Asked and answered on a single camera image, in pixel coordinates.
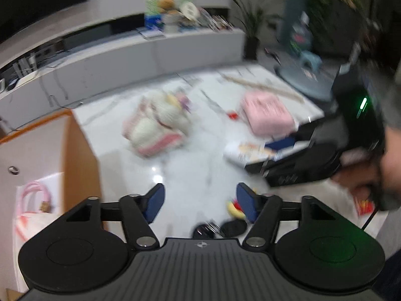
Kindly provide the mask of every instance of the white plush toy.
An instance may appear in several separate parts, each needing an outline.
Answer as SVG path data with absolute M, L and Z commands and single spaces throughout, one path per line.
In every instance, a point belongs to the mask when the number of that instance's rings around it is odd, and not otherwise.
M 137 153 L 149 157 L 181 145 L 189 127 L 188 98 L 158 91 L 142 98 L 135 114 L 124 122 L 123 136 Z

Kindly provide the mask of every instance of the black cable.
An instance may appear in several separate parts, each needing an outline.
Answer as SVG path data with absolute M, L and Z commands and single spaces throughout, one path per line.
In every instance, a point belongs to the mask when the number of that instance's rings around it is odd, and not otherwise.
M 73 110 L 76 109 L 77 107 L 65 107 L 65 106 L 61 106 L 60 103 L 58 102 L 57 98 L 55 97 L 55 95 L 49 95 L 49 97 L 52 97 L 54 102 L 56 103 L 56 105 L 62 109 L 67 109 L 67 110 Z
M 42 76 L 39 76 L 39 86 L 41 87 L 41 90 L 43 91 L 43 93 L 46 95 L 46 98 L 47 98 L 47 101 L 49 102 L 50 107 L 53 107 L 53 103 L 51 101 L 50 95 L 45 88 L 45 84 L 43 83 Z
M 59 75 L 57 74 L 57 69 L 53 70 L 53 77 L 54 80 L 56 81 L 57 86 L 59 86 L 59 88 L 63 91 L 65 100 L 68 101 L 69 100 L 68 93 L 60 82 Z
M 365 222 L 365 224 L 362 226 L 362 230 L 364 231 L 366 229 L 366 226 L 369 225 L 370 221 L 372 220 L 372 218 L 376 215 L 376 213 L 378 212 L 378 207 L 376 206 L 374 208 L 374 211 L 372 214 L 370 214 L 368 220 Z

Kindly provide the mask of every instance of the black round object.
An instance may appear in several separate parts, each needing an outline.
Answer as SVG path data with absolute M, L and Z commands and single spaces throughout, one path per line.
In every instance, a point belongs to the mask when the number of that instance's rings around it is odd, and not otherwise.
M 210 229 L 207 223 L 199 224 L 192 232 L 192 239 L 203 240 L 214 238 L 216 238 L 216 233 Z
M 303 286 L 335 293 L 368 286 L 384 266 L 378 242 L 344 218 L 301 222 L 277 242 L 275 259 Z
M 9 82 L 9 84 L 7 85 L 7 91 L 13 90 L 15 88 L 15 86 L 17 85 L 18 80 L 19 80 L 18 78 L 15 78 L 15 79 L 11 80 Z
M 243 219 L 234 219 L 221 225 L 221 233 L 224 238 L 234 238 L 244 234 L 248 228 L 248 224 Z
M 83 292 L 106 284 L 128 261 L 125 243 L 89 222 L 55 221 L 28 240 L 18 257 L 29 288 Z

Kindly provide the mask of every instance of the green leaves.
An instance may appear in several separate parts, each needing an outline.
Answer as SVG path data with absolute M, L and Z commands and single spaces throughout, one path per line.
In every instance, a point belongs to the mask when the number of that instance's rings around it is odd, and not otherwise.
M 265 0 L 258 0 L 257 5 L 254 7 L 250 1 L 245 5 L 242 0 L 232 0 L 239 8 L 241 17 L 237 18 L 245 27 L 246 36 L 249 38 L 257 38 L 260 29 L 265 22 L 272 22 L 274 19 L 280 19 L 277 14 L 266 15 L 263 9 Z
M 309 28 L 315 39 L 327 39 L 328 25 L 333 0 L 307 0 Z

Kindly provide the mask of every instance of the human hand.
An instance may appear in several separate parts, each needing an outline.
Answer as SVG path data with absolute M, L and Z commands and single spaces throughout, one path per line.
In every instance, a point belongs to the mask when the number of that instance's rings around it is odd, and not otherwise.
M 365 185 L 378 183 L 380 166 L 382 187 L 401 197 L 401 131 L 387 127 L 386 148 L 380 164 L 363 162 L 352 165 L 335 174 L 331 179 L 347 188 L 359 200 L 366 200 L 370 194 Z

